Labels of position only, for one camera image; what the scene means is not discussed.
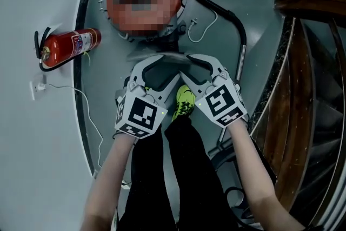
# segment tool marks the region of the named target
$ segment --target fire extinguisher label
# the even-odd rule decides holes
[[[90,50],[93,46],[91,33],[84,33],[72,36],[72,44],[74,46],[71,57]]]

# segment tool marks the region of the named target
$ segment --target fire extinguisher hose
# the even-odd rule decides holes
[[[41,69],[41,71],[43,72],[50,72],[50,71],[53,71],[55,69],[58,69],[60,67],[62,67],[63,65],[67,64],[68,62],[72,61],[74,58],[76,58],[77,56],[80,56],[81,54],[77,55],[77,56],[74,56],[72,58],[69,58],[67,59],[66,61],[60,63],[59,65],[56,65],[55,67],[51,67],[51,68],[45,68],[43,67],[43,64],[42,64],[42,57],[41,57],[41,52],[43,50],[43,47],[44,47],[44,43],[45,43],[45,40],[47,39],[47,35],[48,35],[48,32],[50,31],[50,28],[47,27],[46,30],[44,31],[43,33],[43,36],[42,36],[42,39],[41,39],[41,43],[38,42],[38,31],[35,31],[35,34],[34,34],[34,43],[35,43],[35,50],[36,50],[36,57],[39,59],[39,68]]]

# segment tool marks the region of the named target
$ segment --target white cable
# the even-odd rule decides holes
[[[74,88],[74,87],[71,87],[71,86],[68,86],[68,85],[66,85],[66,86],[54,86],[54,85],[52,85],[52,84],[49,84],[49,86],[52,86],[53,88],[56,88],[56,89],[59,89],[59,88],[71,88],[71,89],[73,89],[73,90],[76,90],[76,91],[80,92],[80,93],[85,97],[85,100],[86,100],[86,107],[88,108],[88,118],[89,118],[90,122],[92,123],[92,125],[95,127],[95,129],[96,129],[98,135],[99,135],[100,138],[101,138],[101,142],[100,142],[99,145],[98,145],[98,161],[97,161],[98,166],[101,167],[99,161],[100,161],[100,159],[101,159],[101,150],[100,150],[100,148],[101,148],[101,144],[102,144],[102,142],[103,142],[103,137],[102,137],[101,133],[99,132],[98,128],[96,127],[96,125],[94,124],[94,122],[92,121],[92,119],[91,119],[91,117],[90,117],[89,101],[88,101],[87,96],[86,96],[85,93],[82,92],[81,90],[78,90],[78,89],[76,89],[76,88]]]
[[[199,42],[203,39],[203,37],[204,37],[206,31],[217,21],[217,18],[218,18],[217,13],[214,12],[214,14],[215,14],[215,19],[213,20],[212,23],[210,23],[210,24],[207,26],[207,28],[206,28],[206,29],[204,30],[204,32],[203,32],[202,37],[201,37],[199,40],[197,40],[197,41],[194,41],[194,40],[191,38],[191,35],[190,35],[190,31],[191,31],[192,27],[193,27],[194,25],[197,24],[197,19],[195,18],[195,19],[191,20],[191,24],[190,24],[190,26],[189,26],[189,28],[188,28],[188,36],[189,36],[190,41],[192,41],[193,43],[199,43]]]
[[[119,35],[120,38],[122,38],[122,39],[124,39],[124,40],[126,40],[126,41],[127,41],[128,38],[129,38],[129,33],[126,33],[125,36],[121,35],[120,33],[118,33],[118,35]]]
[[[210,23],[208,26],[207,26],[207,28],[204,30],[204,32],[203,32],[203,35],[202,35],[202,37],[199,39],[199,40],[197,40],[197,41],[194,41],[192,38],[191,38],[191,35],[190,35],[190,30],[191,30],[191,28],[194,26],[194,25],[196,25],[197,24],[197,19],[195,18],[195,19],[193,19],[193,20],[191,20],[191,24],[190,24],[190,26],[189,26],[189,28],[188,28],[188,36],[189,36],[189,39],[190,39],[190,41],[192,41],[193,43],[199,43],[203,38],[204,38],[204,35],[205,35],[205,33],[206,33],[206,31],[217,21],[217,13],[216,12],[214,12],[214,14],[215,14],[215,19],[214,19],[214,21],[212,22],[212,23]]]

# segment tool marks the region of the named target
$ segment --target wall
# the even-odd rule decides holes
[[[34,32],[75,26],[79,0],[0,0],[0,229],[78,230],[92,177],[72,90],[49,88],[32,101],[39,73]],[[48,73],[73,85],[72,63]]]

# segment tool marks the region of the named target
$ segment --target wall outlet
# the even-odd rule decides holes
[[[46,91],[45,75],[37,74],[29,83],[32,100],[39,100]]]

